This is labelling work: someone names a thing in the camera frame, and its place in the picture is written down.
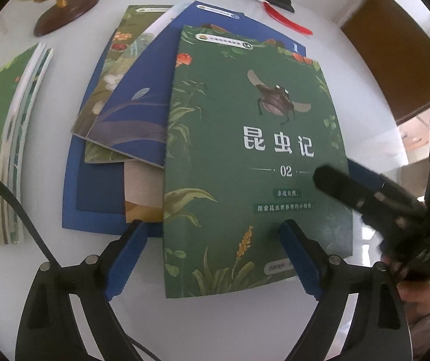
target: human hand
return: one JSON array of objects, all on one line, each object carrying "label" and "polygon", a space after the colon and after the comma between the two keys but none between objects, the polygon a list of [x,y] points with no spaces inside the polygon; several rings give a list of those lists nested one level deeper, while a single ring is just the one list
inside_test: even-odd
[{"label": "human hand", "polygon": [[[382,257],[382,261],[395,267],[397,264],[391,264],[388,257]],[[398,294],[402,301],[405,301],[404,311],[408,324],[414,324],[421,318],[430,315],[430,279],[427,281],[400,281],[397,284]]]}]

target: beetle illustration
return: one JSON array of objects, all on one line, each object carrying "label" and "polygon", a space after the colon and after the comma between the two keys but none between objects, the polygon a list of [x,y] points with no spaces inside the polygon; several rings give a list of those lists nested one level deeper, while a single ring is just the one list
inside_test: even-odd
[{"label": "beetle illustration", "polygon": [[261,92],[261,97],[258,99],[258,111],[263,115],[261,107],[263,106],[269,113],[274,115],[286,116],[286,121],[280,125],[286,124],[289,119],[289,113],[292,113],[292,119],[295,118],[295,111],[306,113],[310,111],[312,105],[310,103],[296,103],[290,100],[288,91],[283,86],[276,85],[271,88],[257,77],[254,71],[249,70],[247,77],[255,87]]}]

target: book stack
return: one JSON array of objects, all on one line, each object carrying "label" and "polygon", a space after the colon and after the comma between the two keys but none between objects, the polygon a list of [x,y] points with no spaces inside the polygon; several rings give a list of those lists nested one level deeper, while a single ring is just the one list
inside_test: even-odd
[{"label": "book stack", "polygon": [[168,298],[295,275],[277,233],[287,218],[351,255],[351,212],[312,182],[322,164],[348,171],[321,67],[243,13],[129,7],[72,132],[63,226],[121,234],[141,219],[160,236],[163,224]]},{"label": "book stack", "polygon": [[[0,68],[0,181],[18,200],[28,122],[51,57],[51,49],[37,44]],[[0,198],[0,245],[23,239],[21,221]]]}]

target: blue book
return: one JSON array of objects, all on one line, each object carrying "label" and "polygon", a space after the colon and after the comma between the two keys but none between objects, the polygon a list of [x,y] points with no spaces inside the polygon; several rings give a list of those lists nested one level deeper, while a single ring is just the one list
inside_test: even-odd
[{"label": "blue book", "polygon": [[[99,81],[109,47],[110,42],[99,58],[81,107]],[[72,230],[121,235],[128,228],[124,213],[123,163],[85,163],[85,143],[76,136],[71,139],[63,188],[62,226]],[[161,234],[161,223],[148,224],[149,236],[159,237]]]},{"label": "blue book", "polygon": [[166,126],[178,42],[183,26],[206,27],[278,45],[305,56],[305,47],[240,12],[195,1],[139,56],[100,112],[87,139],[135,159],[164,167]]}]

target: globe stand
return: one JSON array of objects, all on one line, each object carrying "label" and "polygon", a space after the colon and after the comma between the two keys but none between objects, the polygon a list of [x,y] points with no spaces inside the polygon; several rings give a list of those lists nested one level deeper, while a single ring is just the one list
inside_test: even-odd
[{"label": "globe stand", "polygon": [[43,36],[78,19],[99,0],[56,0],[56,5],[48,9],[36,23],[34,35]]}]

